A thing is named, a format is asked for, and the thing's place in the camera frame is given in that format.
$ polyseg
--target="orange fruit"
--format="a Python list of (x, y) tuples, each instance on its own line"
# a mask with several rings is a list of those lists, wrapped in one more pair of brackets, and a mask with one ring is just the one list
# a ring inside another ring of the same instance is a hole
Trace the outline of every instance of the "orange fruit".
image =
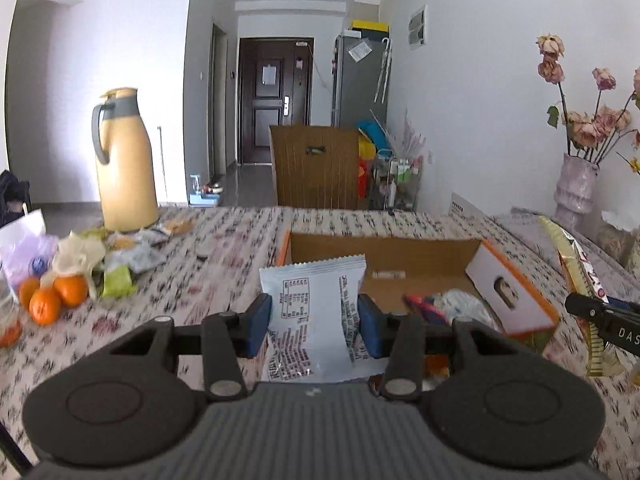
[(39, 288), (29, 302), (29, 314), (39, 325), (50, 325), (60, 317), (62, 300), (53, 288)]
[(89, 287), (84, 276), (59, 276), (53, 282), (53, 288), (60, 296), (62, 303), (69, 308), (82, 305), (89, 295)]
[(8, 348), (22, 335), (22, 325), (17, 319), (12, 327), (7, 328), (2, 336), (0, 336), (0, 348)]
[(31, 301), (33, 293), (39, 288), (40, 280), (35, 276), (30, 276), (18, 287), (18, 299), (20, 300), (20, 304), (27, 310), (29, 309), (29, 302)]

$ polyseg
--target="patterned tablecloth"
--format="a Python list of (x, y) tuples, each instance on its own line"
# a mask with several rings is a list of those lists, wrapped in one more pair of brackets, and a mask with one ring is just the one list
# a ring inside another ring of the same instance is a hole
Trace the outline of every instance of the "patterned tablecloth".
[[(584, 375), (586, 350), (575, 320), (564, 313), (566, 289), (562, 276), (526, 245), (488, 218), (472, 223), (462, 218), (425, 215), (287, 208), (177, 209), (162, 211), (162, 219), (189, 218), (194, 229), (172, 238), (163, 251), (167, 262), (138, 279), (138, 292), (119, 300), (88, 302), (70, 310), (48, 328), (25, 320), (20, 342), (0, 353), (0, 417), (27, 456), (35, 455), (24, 433), (21, 411), (29, 391), (50, 375), (68, 367), (133, 327), (158, 315), (169, 315), (176, 325), (200, 322), (206, 315), (231, 309), (243, 312), (260, 291), (258, 269), (273, 263), (284, 233), (396, 236), (417, 238), (486, 237), (496, 242), (544, 296), (561, 312), (562, 322), (546, 349), (546, 356), (578, 375)], [(206, 261), (196, 257), (205, 246)], [(247, 380), (257, 367), (242, 362)], [(202, 383), (196, 358), (181, 358), (179, 375), (191, 387)], [(631, 479), (630, 435), (636, 430), (640, 395), (630, 391), (624, 376), (591, 381), (607, 405), (607, 425), (593, 462), (614, 479)], [(17, 474), (6, 462), (2, 478)]]

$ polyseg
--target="gray refrigerator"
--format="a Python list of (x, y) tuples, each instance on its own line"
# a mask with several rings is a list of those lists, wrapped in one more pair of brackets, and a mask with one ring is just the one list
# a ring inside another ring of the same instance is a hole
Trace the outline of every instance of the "gray refrigerator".
[(361, 41), (342, 35), (335, 40), (332, 126), (337, 128), (352, 128), (362, 120), (373, 120), (369, 110), (373, 110), (382, 124), (386, 123), (388, 89), (382, 104), (384, 76), (378, 102), (373, 102), (385, 46), (381, 41), (368, 40), (372, 52), (356, 62), (349, 50)]

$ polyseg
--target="vase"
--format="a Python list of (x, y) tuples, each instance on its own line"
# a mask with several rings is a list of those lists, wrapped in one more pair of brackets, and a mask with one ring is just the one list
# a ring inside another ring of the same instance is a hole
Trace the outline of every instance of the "vase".
[(593, 189), (598, 176), (596, 164), (579, 156), (564, 154), (560, 179), (554, 200), (556, 212), (553, 220), (571, 230), (579, 230), (584, 217), (593, 210)]

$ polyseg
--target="thermos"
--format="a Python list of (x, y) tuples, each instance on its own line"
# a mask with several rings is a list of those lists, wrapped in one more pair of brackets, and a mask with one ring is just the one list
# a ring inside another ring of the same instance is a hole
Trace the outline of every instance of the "thermos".
[(135, 231), (158, 220), (151, 142), (136, 88), (116, 88), (94, 108), (92, 137), (104, 226)]

